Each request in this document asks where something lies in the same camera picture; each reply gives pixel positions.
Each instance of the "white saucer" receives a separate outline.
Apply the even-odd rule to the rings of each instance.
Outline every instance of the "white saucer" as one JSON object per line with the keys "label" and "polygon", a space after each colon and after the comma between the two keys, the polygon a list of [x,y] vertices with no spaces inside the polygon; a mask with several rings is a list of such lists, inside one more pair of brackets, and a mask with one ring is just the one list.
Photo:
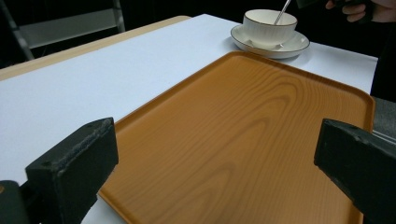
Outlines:
{"label": "white saucer", "polygon": [[231,30],[233,42],[238,48],[252,53],[260,54],[271,59],[285,59],[301,54],[309,46],[309,40],[306,36],[294,32],[293,37],[287,42],[275,47],[274,49],[260,49],[254,47],[248,37],[242,30],[242,24],[235,26]]}

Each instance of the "spoon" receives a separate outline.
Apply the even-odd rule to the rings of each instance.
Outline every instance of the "spoon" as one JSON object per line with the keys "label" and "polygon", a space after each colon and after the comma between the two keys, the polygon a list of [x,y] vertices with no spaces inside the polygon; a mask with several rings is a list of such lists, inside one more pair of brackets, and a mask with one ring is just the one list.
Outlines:
{"label": "spoon", "polygon": [[283,6],[282,11],[279,12],[279,15],[276,18],[276,21],[274,23],[274,25],[276,25],[279,22],[280,17],[282,16],[282,14],[285,12],[286,8],[288,7],[289,3],[291,0],[287,0],[285,3],[285,6]]}

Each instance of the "cup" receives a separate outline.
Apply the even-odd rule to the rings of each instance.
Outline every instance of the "cup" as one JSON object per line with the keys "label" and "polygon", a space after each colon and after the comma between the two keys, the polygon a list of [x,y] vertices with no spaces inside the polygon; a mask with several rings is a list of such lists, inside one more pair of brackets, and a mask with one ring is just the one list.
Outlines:
{"label": "cup", "polygon": [[297,19],[284,12],[277,24],[280,11],[271,9],[253,9],[245,13],[243,32],[253,46],[260,49],[273,49],[293,37]]}

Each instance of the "table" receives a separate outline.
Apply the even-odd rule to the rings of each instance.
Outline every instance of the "table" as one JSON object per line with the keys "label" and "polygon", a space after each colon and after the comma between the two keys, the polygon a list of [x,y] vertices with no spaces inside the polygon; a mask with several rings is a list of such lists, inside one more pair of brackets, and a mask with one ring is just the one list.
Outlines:
{"label": "table", "polygon": [[[206,14],[175,17],[0,70],[0,179],[22,184],[24,167],[81,125],[117,121],[238,50],[230,36],[237,24]],[[279,61],[369,93],[377,58],[311,43]],[[84,223],[122,220],[99,199]]]}

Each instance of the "wooden tray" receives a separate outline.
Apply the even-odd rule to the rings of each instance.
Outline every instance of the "wooden tray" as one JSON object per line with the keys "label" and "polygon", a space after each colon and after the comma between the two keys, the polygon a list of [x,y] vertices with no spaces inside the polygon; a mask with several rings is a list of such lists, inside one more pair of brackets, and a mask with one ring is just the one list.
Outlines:
{"label": "wooden tray", "polygon": [[100,195],[131,223],[361,223],[313,160],[323,118],[371,131],[374,108],[358,89],[231,52],[117,122],[120,164]]}

